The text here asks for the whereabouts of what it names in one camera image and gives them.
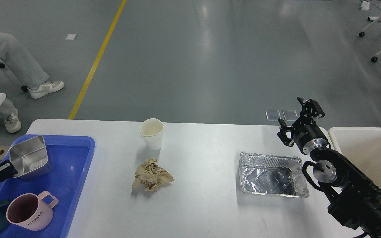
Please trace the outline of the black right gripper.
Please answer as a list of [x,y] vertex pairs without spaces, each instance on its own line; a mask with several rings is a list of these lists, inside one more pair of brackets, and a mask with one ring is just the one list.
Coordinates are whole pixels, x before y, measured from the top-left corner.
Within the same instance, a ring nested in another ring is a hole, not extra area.
[[325,113],[319,103],[313,99],[305,100],[297,97],[297,100],[301,104],[297,124],[287,126],[283,119],[278,118],[279,132],[277,136],[284,145],[288,147],[296,145],[302,154],[310,155],[313,150],[329,145],[327,137],[315,124],[316,119],[324,117]]

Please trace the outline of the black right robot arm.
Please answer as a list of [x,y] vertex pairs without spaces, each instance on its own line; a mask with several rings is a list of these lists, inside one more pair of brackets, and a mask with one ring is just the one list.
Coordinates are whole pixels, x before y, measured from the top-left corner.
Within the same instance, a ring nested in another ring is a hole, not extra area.
[[325,113],[313,99],[297,98],[301,112],[288,126],[283,119],[277,136],[288,147],[296,145],[311,161],[302,172],[307,182],[325,194],[330,202],[328,213],[342,226],[361,228],[360,238],[381,238],[381,189],[344,155],[331,148],[316,124]]

